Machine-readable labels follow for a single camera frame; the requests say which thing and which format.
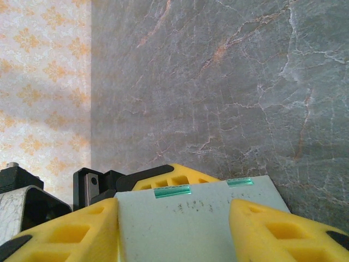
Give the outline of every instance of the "floral patterned wallpaper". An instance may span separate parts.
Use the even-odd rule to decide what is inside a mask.
[[[90,111],[91,2],[0,0],[0,168],[18,162],[71,204]]]

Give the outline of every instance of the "gray panel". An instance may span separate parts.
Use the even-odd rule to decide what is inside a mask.
[[[349,231],[349,2],[92,3],[92,168],[269,175]]]

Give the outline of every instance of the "black plastic part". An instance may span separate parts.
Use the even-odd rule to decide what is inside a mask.
[[[162,165],[157,168],[140,171],[131,175],[123,176],[116,182],[117,192],[131,191],[139,180],[150,177],[159,176],[174,171],[174,167],[170,165]]]
[[[122,177],[125,176],[124,174],[121,174],[119,172],[110,170],[106,173],[101,173],[89,168],[82,168],[78,172],[75,172],[73,174],[73,209],[74,211],[78,209],[82,209],[85,207],[85,183],[84,183],[84,177],[87,174],[96,174],[98,176],[98,185],[99,185],[99,195],[103,194],[103,192],[114,189],[116,190],[116,181]]]
[[[0,246],[0,262],[4,262],[25,243],[32,239],[32,235],[24,235],[11,239]]]
[[[68,204],[32,187],[26,193],[21,231],[69,213]]]
[[[339,245],[349,251],[349,236],[336,231],[326,231],[326,233]]]
[[[95,204],[99,201],[102,201],[107,198],[113,198],[116,194],[116,189],[108,189],[107,191],[104,191],[103,193],[95,196],[94,198],[91,198],[90,204]]]
[[[98,176],[99,192],[103,193],[108,189],[116,189],[116,181],[123,176],[125,175],[114,170],[109,170],[101,176]]]
[[[44,189],[43,181],[19,166],[0,171],[0,194],[30,185]]]

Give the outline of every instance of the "marble wall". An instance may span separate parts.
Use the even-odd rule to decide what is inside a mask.
[[[349,3],[92,2],[92,168],[269,175],[349,231]]]

